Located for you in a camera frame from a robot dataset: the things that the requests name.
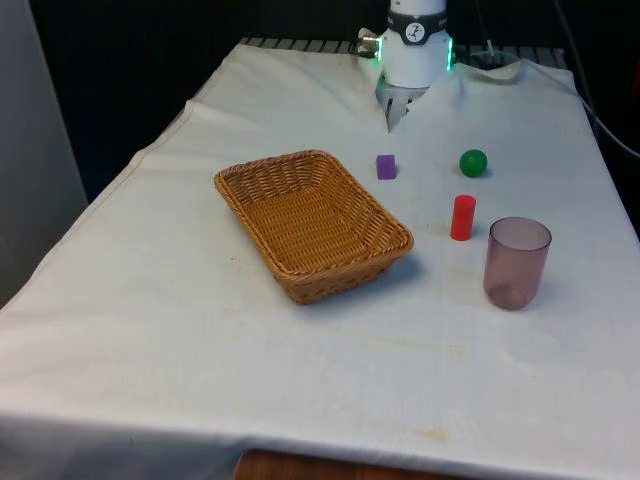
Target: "translucent plastic cup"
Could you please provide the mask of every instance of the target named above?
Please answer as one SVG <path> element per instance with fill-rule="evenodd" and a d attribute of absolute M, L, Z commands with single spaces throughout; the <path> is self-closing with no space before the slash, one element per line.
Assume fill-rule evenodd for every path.
<path fill-rule="evenodd" d="M 520 310 L 536 297 L 551 245 L 547 227 L 528 218 L 503 218 L 491 226 L 484 290 L 494 305 Z"/>

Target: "table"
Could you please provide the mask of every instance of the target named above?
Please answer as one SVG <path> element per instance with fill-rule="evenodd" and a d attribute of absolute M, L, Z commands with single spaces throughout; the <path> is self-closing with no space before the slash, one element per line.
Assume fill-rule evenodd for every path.
<path fill-rule="evenodd" d="M 238 461 L 233 480 L 454 480 L 430 473 L 335 462 L 320 458 L 248 452 Z"/>
<path fill-rule="evenodd" d="M 548 70 L 572 86 L 569 72 Z M 637 478 L 640 249 L 580 102 L 528 64 L 459 66 L 387 133 L 379 71 L 238 46 L 0 313 L 0 466 L 229 478 L 271 449 L 486 478 Z M 413 232 L 380 281 L 287 299 L 215 192 L 229 165 L 340 158 Z M 455 165 L 480 148 L 488 176 Z M 395 182 L 374 162 L 394 153 Z M 478 198 L 472 241 L 453 198 Z M 554 234 L 534 303 L 481 286 L 487 228 Z"/>

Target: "wicker basket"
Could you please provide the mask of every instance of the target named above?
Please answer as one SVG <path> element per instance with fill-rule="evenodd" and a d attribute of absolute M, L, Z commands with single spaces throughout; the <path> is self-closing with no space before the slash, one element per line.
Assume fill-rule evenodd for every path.
<path fill-rule="evenodd" d="M 376 280 L 413 246 L 411 233 L 325 152 L 236 165 L 215 184 L 298 304 Z"/>

